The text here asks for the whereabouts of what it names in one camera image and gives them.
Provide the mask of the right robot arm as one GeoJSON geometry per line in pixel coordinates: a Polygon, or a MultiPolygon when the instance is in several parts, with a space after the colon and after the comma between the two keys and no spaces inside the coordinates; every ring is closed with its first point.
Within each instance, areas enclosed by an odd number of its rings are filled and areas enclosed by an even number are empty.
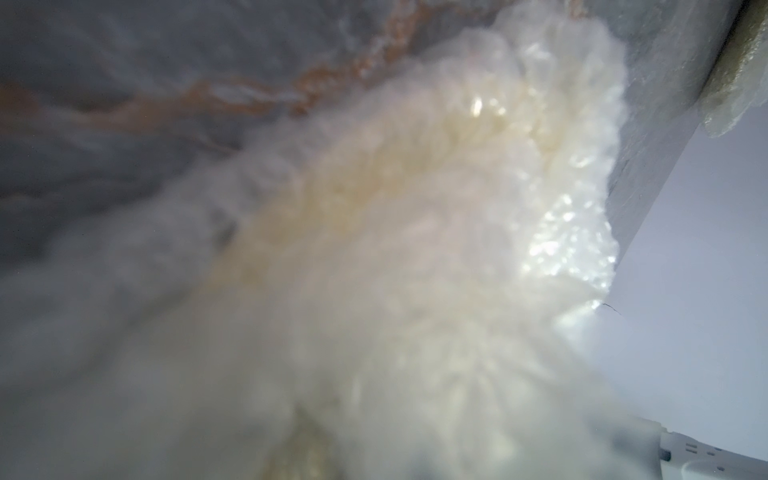
{"type": "Polygon", "coordinates": [[[664,431],[660,437],[663,480],[767,480],[767,462],[664,431]]]}

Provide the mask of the bubble wrap sheet pile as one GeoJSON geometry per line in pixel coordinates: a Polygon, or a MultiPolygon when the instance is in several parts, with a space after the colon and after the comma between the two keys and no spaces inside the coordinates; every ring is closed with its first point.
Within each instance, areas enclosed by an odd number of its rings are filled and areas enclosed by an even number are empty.
{"type": "Polygon", "coordinates": [[[517,1],[1,277],[5,479],[654,479],[585,360],[625,47],[517,1]]]}

